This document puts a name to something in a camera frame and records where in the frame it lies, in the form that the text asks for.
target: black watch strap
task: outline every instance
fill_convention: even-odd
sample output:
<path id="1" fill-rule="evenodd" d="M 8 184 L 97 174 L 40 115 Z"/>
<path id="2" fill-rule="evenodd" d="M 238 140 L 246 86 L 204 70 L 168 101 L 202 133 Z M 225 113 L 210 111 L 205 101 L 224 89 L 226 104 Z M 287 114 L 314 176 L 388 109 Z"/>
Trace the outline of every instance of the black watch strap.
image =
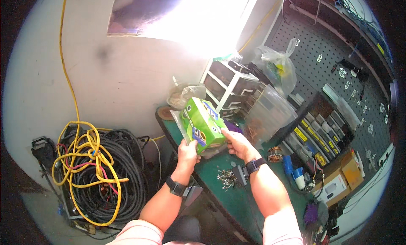
<path id="1" fill-rule="evenodd" d="M 166 185 L 170 188 L 170 192 L 176 196 L 182 197 L 183 193 L 187 186 L 180 184 L 178 182 L 174 182 L 172 178 L 169 176 L 166 180 Z"/>
<path id="2" fill-rule="evenodd" d="M 257 171 L 259 169 L 259 166 L 265 163 L 266 161 L 263 158 L 259 158 L 258 160 L 248 162 L 245 165 L 248 171 L 248 176 L 251 175 L 253 172 Z"/>

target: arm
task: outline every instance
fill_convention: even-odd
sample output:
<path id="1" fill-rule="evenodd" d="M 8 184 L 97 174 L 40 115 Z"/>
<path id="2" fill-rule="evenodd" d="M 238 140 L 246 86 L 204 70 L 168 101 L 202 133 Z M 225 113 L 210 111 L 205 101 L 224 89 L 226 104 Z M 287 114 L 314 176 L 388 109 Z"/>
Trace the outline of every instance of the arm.
<path id="1" fill-rule="evenodd" d="M 229 141 L 230 154 L 244 160 L 257 160 L 262 156 L 241 133 L 222 129 Z M 296 215 L 289 195 L 279 178 L 267 164 L 250 176 L 251 190 L 256 204 L 265 217 L 264 244 L 302 244 Z"/>
<path id="2" fill-rule="evenodd" d="M 259 152 L 241 133 L 224 130 L 223 134 L 231 142 L 229 153 L 236 154 L 247 164 L 249 161 L 262 158 Z M 262 215 L 268 217 L 285 208 L 293 211 L 289 196 L 282 182 L 268 165 L 261 165 L 258 171 L 250 176 L 251 190 Z"/>
<path id="3" fill-rule="evenodd" d="M 170 176 L 173 181 L 188 185 L 190 176 L 195 164 L 199 162 L 200 156 L 196 154 L 197 141 L 190 142 L 182 140 L 178 148 L 178 163 L 175 171 Z M 144 206 L 140 219 L 149 222 L 165 232 L 176 219 L 182 203 L 182 198 L 170 192 L 166 183 Z"/>

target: product box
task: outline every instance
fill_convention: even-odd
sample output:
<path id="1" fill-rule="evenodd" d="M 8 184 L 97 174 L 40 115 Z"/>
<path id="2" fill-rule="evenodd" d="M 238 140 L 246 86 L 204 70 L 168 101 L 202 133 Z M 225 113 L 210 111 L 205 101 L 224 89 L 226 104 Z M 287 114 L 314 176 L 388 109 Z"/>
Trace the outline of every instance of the product box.
<path id="1" fill-rule="evenodd" d="M 322 184 L 318 183 L 314 189 L 313 194 L 318 195 Z M 351 192 L 348 186 L 344 173 L 341 168 L 336 169 L 324 179 L 324 187 L 320 196 L 317 198 L 319 201 L 324 201 L 328 207 L 337 203 Z"/>
<path id="2" fill-rule="evenodd" d="M 333 161 L 324 169 L 324 173 L 324 188 L 317 199 L 324 201 L 328 207 L 343 199 L 364 181 L 351 152 Z M 319 182 L 314 187 L 314 195 L 318 195 L 321 185 Z"/>
<path id="3" fill-rule="evenodd" d="M 357 163 L 351 153 L 347 153 L 340 159 L 340 166 L 352 190 L 357 188 L 358 185 L 364 181 L 361 171 L 359 171 Z"/>
<path id="4" fill-rule="evenodd" d="M 198 142 L 197 154 L 219 147 L 226 140 L 221 133 L 221 128 L 226 125 L 210 101 L 190 98 L 180 113 L 180 119 L 189 138 Z"/>

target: yellow cable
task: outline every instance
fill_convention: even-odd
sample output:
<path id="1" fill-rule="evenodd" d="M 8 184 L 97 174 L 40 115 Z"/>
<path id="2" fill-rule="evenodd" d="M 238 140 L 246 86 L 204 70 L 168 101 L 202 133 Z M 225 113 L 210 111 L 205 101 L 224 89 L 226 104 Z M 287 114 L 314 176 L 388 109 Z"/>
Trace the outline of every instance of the yellow cable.
<path id="1" fill-rule="evenodd" d="M 64 15 L 65 15 L 65 7 L 66 7 L 66 0 L 63 0 L 62 15 L 61 15 L 61 18 L 60 18 L 60 29 L 59 29 L 59 53 L 60 53 L 60 59 L 61 59 L 61 61 L 62 61 L 63 72 L 64 72 L 64 74 L 65 74 L 66 81 L 68 81 L 68 85 L 69 85 L 69 88 L 70 88 L 70 90 L 71 90 L 71 93 L 72 93 L 74 102 L 75 102 L 76 116 L 77 116 L 77 119 L 78 119 L 78 120 L 77 120 L 77 121 L 70 121 L 70 122 L 65 126 L 65 128 L 62 130 L 61 134 L 59 135 L 58 143 L 60 142 L 60 139 L 61 139 L 63 133 L 65 132 L 65 130 L 68 128 L 68 126 L 69 126 L 70 124 L 76 124 L 76 125 L 78 126 L 78 129 L 76 130 L 75 140 L 74 140 L 74 141 L 71 143 L 71 145 L 68 147 L 68 151 L 67 151 L 67 152 L 70 152 L 70 150 L 72 149 L 72 153 L 65 153 L 64 155 L 61 155 L 61 154 L 60 154 L 60 151 L 59 151 L 59 147 L 57 147 L 58 158 L 55 160 L 55 162 L 53 163 L 53 166 L 52 166 L 52 179 L 53 179 L 53 182 L 54 182 L 56 185 L 58 185 L 58 186 L 61 186 L 61 185 L 64 184 L 66 181 L 68 181 L 68 183 L 69 183 L 69 190 L 70 190 L 70 193 L 71 193 L 72 201 L 73 201 L 75 207 L 77 208 L 78 212 L 80 213 L 80 215 L 81 215 L 82 217 L 84 217 L 84 219 L 86 219 L 88 222 L 92 223 L 93 225 L 97 225 L 97 226 L 108 226 L 108 225 L 110 225 L 110 224 L 116 219 L 117 214 L 118 214 L 118 212 L 119 212 L 120 203 L 121 203 L 121 185 L 120 185 L 120 183 L 121 183 L 121 182 L 127 182 L 127 181 L 128 181 L 128 178 L 119 179 L 119 178 L 117 177 L 117 174 L 116 174 L 116 172 L 114 171 L 114 168 L 112 167 L 113 164 L 114 164 L 113 157 L 110 155 L 110 153 L 109 153 L 103 146 L 100 145 L 100 137 L 99 137 L 99 132 L 98 132 L 98 130 L 101 130 L 101 131 L 109 131 L 109 129 L 96 128 L 96 127 L 94 127 L 91 123 L 83 122 L 83 121 L 80 121 L 80 119 L 79 119 L 78 103 L 77 103 L 77 101 L 76 101 L 75 93 L 74 93 L 74 90 L 73 90 L 73 88 L 72 88 L 71 81 L 69 80 L 68 73 L 67 73 L 67 71 L 66 71 L 65 61 L 64 61 L 64 59 L 63 59 L 63 53 L 62 53 L 62 28 L 63 28 L 63 18 L 64 18 Z M 87 126 L 89 126 L 91 129 L 88 130 L 86 134 L 84 134 L 84 135 L 82 135 L 82 136 L 79 137 L 79 127 L 80 127 L 81 124 L 82 124 L 82 125 L 87 125 Z M 83 138 L 86 138 L 86 139 L 87 139 L 87 142 L 85 142 L 85 143 L 79 145 L 79 142 L 80 142 Z M 81 150 L 82 148 L 84 148 L 84 147 L 90 147 L 91 149 L 89 149 L 88 153 L 80 153 L 80 150 Z M 107 158 L 106 158 L 101 152 L 99 152 L 99 149 L 100 149 L 100 148 L 107 154 L 108 160 L 107 160 Z M 68 157 L 68 156 L 71 156 L 71 162 L 70 162 L 70 164 L 69 164 L 70 167 L 74 167 L 74 162 L 75 162 L 75 159 L 76 159 L 77 156 L 88 156 L 88 157 L 89 157 L 89 161 L 88 161 L 88 162 L 90 162 L 90 163 L 92 163 L 92 162 L 96 163 L 96 177 L 99 179 L 99 181 L 96 181 L 96 182 L 93 182 L 93 183 L 89 183 L 89 184 L 85 184 L 85 185 L 77 185 L 77 184 L 72 183 L 73 174 L 84 170 L 84 169 L 85 169 L 86 167 L 88 167 L 89 165 L 87 164 L 87 165 L 84 165 L 83 167 L 80 167 L 79 169 L 73 170 L 73 169 L 69 168 L 69 167 L 66 165 L 66 163 L 64 162 L 65 157 Z M 64 170 L 63 170 L 63 171 L 64 171 L 64 178 L 63 178 L 63 180 L 62 180 L 61 182 L 57 182 L 56 179 L 55 179 L 55 176 L 54 176 L 55 164 L 56 164 L 58 161 L 61 161 L 61 162 L 62 162 L 63 168 L 64 168 Z M 104 178 L 104 176 L 103 176 L 104 174 L 103 174 L 103 172 L 102 172 L 102 170 L 101 170 L 101 168 L 100 168 L 102 163 L 103 163 L 104 165 L 106 165 L 106 166 L 110 169 L 111 173 L 113 174 L 114 179 L 105 179 L 105 178 Z M 104 182 L 108 182 L 108 183 L 113 183 L 113 182 L 114 182 L 114 183 L 117 184 L 117 191 L 118 191 L 117 206 L 116 206 L 116 209 L 115 209 L 115 211 L 114 211 L 114 214 L 113 214 L 112 218 L 111 218 L 108 222 L 105 222 L 105 223 L 97 223 L 97 222 L 94 222 L 94 221 L 90 220 L 88 217 L 86 217 L 86 216 L 82 213 L 82 211 L 80 210 L 78 204 L 76 203 L 76 200 L 75 200 L 75 197 L 74 197 L 74 193 L 73 193 L 73 191 L 72 191 L 72 187 L 87 188 L 87 187 L 94 186 L 94 185 L 97 185 L 97 184 L 100 184 L 100 183 L 104 183 Z"/>
<path id="2" fill-rule="evenodd" d="M 263 22 L 268 18 L 268 16 L 272 13 L 272 11 L 274 10 L 275 6 L 278 4 L 280 0 L 278 0 L 277 2 L 275 2 L 275 4 L 272 6 L 271 10 L 268 12 L 267 15 L 265 15 L 265 17 L 261 20 L 261 22 L 259 23 L 259 25 L 256 27 L 256 29 L 254 30 L 254 32 L 252 33 L 252 35 L 250 36 L 250 38 L 248 39 L 248 41 L 245 43 L 245 45 L 238 51 L 238 53 L 240 53 L 247 45 L 248 43 L 251 41 L 251 39 L 255 36 L 255 34 L 257 33 L 257 31 L 259 30 L 259 28 L 262 26 Z"/>
<path id="3" fill-rule="evenodd" d="M 162 135 L 162 136 L 156 137 L 156 138 L 152 138 L 152 140 L 159 140 L 159 139 L 161 139 L 161 138 L 163 138 L 163 137 L 165 137 L 165 135 Z"/>

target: green workbench top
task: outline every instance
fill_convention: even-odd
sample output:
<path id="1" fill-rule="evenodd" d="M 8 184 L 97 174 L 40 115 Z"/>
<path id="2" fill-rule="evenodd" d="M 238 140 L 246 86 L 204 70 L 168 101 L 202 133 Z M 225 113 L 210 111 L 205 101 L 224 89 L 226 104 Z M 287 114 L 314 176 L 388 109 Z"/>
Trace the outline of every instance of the green workbench top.
<path id="1" fill-rule="evenodd" d="M 177 145 L 179 145 L 183 139 L 183 136 L 175 121 L 161 120 L 158 116 L 157 120 L 161 126 L 163 125 L 165 127 L 162 129 L 165 132 L 166 136 L 169 139 L 172 138 L 173 141 Z M 266 158 L 266 153 L 264 151 L 260 151 L 260 153 L 263 157 Z M 251 187 L 245 186 L 246 190 L 242 187 L 235 187 L 228 189 L 228 191 L 225 191 L 224 189 L 222 189 L 222 182 L 217 179 L 219 170 L 227 170 L 232 168 L 230 165 L 230 161 L 234 161 L 237 165 L 244 165 L 243 160 L 236 157 L 235 155 L 229 154 L 227 151 L 224 151 L 213 156 L 209 160 L 201 160 L 200 163 L 196 164 L 193 176 L 198 176 L 195 177 L 197 181 L 199 183 L 204 183 L 200 185 L 206 190 L 210 190 L 209 193 L 211 193 L 212 196 L 218 201 L 218 203 L 230 214 L 235 222 L 243 230 L 245 230 L 246 233 L 249 234 L 249 236 L 251 236 L 251 239 L 255 240 L 259 244 L 262 244 L 262 236 L 255 221 L 257 221 L 258 226 L 262 229 L 265 219 L 254 201 L 251 193 Z M 298 194 L 291 188 L 291 185 L 283 171 L 281 162 L 269 163 L 268 165 L 276 174 L 276 176 L 281 180 L 281 182 L 285 185 L 285 188 L 290 197 L 290 201 L 292 202 L 293 208 L 296 213 L 299 228 L 301 231 L 304 231 L 305 224 L 303 222 L 303 216 L 305 214 L 307 202 L 310 198 L 307 198 L 305 195 Z"/>

